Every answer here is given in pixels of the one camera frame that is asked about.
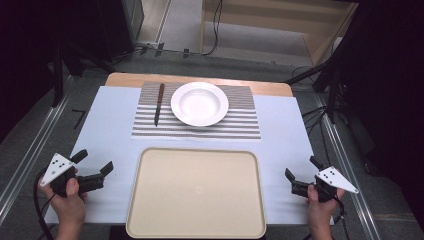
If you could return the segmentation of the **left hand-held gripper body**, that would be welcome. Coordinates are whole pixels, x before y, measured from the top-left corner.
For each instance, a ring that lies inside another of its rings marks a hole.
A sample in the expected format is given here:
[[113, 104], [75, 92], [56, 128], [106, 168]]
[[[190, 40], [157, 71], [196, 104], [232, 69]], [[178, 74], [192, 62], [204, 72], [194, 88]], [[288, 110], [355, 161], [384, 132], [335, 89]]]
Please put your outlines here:
[[66, 183], [71, 178], [77, 180], [80, 193], [86, 193], [104, 187], [105, 177], [100, 172], [89, 176], [77, 176], [75, 165], [70, 159], [59, 153], [55, 153], [44, 172], [40, 185], [42, 187], [50, 186], [53, 192], [61, 197], [66, 197]]

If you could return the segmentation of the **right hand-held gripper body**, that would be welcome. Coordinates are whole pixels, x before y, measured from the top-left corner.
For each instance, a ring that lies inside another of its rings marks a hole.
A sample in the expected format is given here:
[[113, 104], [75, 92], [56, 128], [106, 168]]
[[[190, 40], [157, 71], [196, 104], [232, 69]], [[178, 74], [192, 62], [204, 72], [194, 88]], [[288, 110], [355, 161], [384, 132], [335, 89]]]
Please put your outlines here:
[[[314, 186], [317, 188], [318, 200], [320, 203], [335, 199], [338, 196], [338, 189], [343, 189], [354, 194], [359, 193], [359, 189], [333, 166], [320, 170], [315, 175], [315, 180]], [[308, 187], [310, 183], [298, 181], [293, 174], [290, 174], [290, 183], [292, 194], [305, 198], [308, 197]]]

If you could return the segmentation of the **person's right hand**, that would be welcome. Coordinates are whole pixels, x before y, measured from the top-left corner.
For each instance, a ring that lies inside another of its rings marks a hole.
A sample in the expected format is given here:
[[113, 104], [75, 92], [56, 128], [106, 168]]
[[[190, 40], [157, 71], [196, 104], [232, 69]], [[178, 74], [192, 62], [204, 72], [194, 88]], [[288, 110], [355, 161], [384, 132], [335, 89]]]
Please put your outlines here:
[[338, 202], [331, 199], [321, 203], [318, 198], [318, 191], [314, 185], [308, 186], [308, 225], [311, 229], [330, 228], [330, 219], [334, 213]]

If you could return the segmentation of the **person's left hand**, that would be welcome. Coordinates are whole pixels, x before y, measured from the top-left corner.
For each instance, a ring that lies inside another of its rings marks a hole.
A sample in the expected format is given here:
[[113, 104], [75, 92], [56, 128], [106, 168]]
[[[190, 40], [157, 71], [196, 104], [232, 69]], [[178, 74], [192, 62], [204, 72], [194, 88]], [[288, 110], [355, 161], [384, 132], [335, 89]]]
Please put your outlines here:
[[83, 226], [86, 217], [85, 201], [88, 194], [79, 192], [79, 184], [75, 178], [69, 179], [66, 183], [66, 197], [55, 196], [50, 186], [39, 186], [39, 189], [51, 200], [60, 227], [76, 232]]

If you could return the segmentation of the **white table cover sheet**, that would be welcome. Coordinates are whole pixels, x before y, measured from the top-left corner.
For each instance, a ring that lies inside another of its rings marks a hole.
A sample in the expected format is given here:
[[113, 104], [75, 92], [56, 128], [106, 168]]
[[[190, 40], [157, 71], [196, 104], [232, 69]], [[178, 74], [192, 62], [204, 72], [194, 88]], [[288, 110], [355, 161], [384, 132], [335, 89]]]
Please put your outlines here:
[[94, 174], [110, 161], [114, 166], [104, 187], [88, 195], [87, 222], [125, 223], [141, 153], [147, 148], [181, 148], [253, 153], [259, 165], [267, 224], [306, 223], [306, 201], [291, 193], [285, 176], [288, 168], [297, 180], [311, 183], [317, 172], [309, 161], [314, 153], [295, 98], [252, 92], [261, 133], [259, 141], [133, 139], [131, 132], [141, 89], [100, 87], [74, 145], [75, 151], [88, 152], [76, 166], [79, 174]]

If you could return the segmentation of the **striped placemat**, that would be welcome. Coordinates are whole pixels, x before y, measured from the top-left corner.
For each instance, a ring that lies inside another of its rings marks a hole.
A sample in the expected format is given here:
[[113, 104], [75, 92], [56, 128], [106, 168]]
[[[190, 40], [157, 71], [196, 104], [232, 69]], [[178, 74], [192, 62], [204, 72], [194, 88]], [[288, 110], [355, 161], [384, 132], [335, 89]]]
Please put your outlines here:
[[218, 123], [207, 127], [189, 126], [173, 114], [171, 97], [183, 83], [165, 83], [159, 124], [154, 116], [159, 83], [148, 82], [141, 89], [131, 137], [173, 140], [259, 141], [261, 133], [252, 91], [247, 86], [218, 85], [229, 100], [229, 110]]

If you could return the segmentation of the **beige plastic tray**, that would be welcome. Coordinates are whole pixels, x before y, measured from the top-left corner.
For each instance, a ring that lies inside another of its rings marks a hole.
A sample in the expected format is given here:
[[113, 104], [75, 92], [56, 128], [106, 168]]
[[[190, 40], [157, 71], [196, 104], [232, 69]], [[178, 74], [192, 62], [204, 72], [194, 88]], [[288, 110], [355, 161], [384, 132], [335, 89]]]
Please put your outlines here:
[[248, 151], [149, 148], [126, 222], [136, 239], [260, 239], [259, 167]]

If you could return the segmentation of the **white round plate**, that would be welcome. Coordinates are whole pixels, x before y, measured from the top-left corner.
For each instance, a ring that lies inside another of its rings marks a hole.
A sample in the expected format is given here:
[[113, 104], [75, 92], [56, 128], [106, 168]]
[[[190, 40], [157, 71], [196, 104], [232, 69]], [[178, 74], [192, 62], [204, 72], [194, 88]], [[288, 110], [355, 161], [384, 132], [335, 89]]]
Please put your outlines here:
[[180, 86], [171, 97], [173, 114], [181, 122], [195, 127], [212, 126], [229, 110], [229, 100], [219, 87], [205, 82]]

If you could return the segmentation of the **wooden shelf unit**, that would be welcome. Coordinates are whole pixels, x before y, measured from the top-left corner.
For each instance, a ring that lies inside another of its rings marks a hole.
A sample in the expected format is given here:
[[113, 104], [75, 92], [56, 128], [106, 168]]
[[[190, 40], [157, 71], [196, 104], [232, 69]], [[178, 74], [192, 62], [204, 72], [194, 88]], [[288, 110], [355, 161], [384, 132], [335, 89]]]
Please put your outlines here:
[[223, 0], [221, 23], [302, 33], [314, 66], [330, 55], [359, 6], [354, 0]]

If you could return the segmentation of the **metal floor rail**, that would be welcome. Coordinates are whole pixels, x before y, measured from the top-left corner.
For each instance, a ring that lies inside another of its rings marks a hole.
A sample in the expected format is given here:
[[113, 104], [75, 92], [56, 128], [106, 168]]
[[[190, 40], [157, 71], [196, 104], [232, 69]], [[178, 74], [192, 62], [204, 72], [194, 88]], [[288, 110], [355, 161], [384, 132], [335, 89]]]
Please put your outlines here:
[[55, 128], [59, 118], [65, 109], [70, 92], [75, 86], [76, 79], [69, 76], [64, 80], [64, 94], [63, 98], [59, 101], [56, 107], [50, 107], [42, 125], [37, 132], [34, 140], [25, 152], [20, 164], [14, 171], [11, 180], [6, 185], [2, 193], [0, 194], [0, 227], [3, 225], [11, 207], [13, 206], [20, 190], [23, 187], [26, 179], [29, 176], [34, 164], [37, 162], [38, 157], [49, 139], [53, 129]]
[[[329, 115], [324, 114], [321, 120], [325, 127], [326, 135], [331, 143], [332, 149], [337, 159], [338, 166], [346, 178], [358, 189], [361, 189], [360, 183], [354, 173], [354, 169], [350, 163], [350, 159], [345, 151], [344, 145], [339, 136], [337, 126], [330, 121]], [[376, 226], [374, 217], [369, 208], [367, 200], [363, 192], [358, 194], [349, 193], [352, 203], [355, 207], [356, 215], [362, 225], [367, 240], [381, 240], [378, 228]]]

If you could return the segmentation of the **brown-handled table knife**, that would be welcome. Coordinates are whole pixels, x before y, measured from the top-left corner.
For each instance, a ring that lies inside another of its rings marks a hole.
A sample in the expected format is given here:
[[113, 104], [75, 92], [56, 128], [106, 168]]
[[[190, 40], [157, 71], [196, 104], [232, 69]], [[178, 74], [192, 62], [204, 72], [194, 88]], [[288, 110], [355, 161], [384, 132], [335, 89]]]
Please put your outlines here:
[[159, 124], [159, 118], [160, 118], [160, 112], [161, 112], [161, 106], [162, 106], [164, 91], [165, 91], [165, 83], [161, 83], [160, 86], [159, 86], [159, 92], [158, 92], [158, 98], [157, 98], [157, 104], [156, 104], [156, 110], [155, 110], [155, 116], [154, 116], [155, 127], [157, 127], [158, 124]]

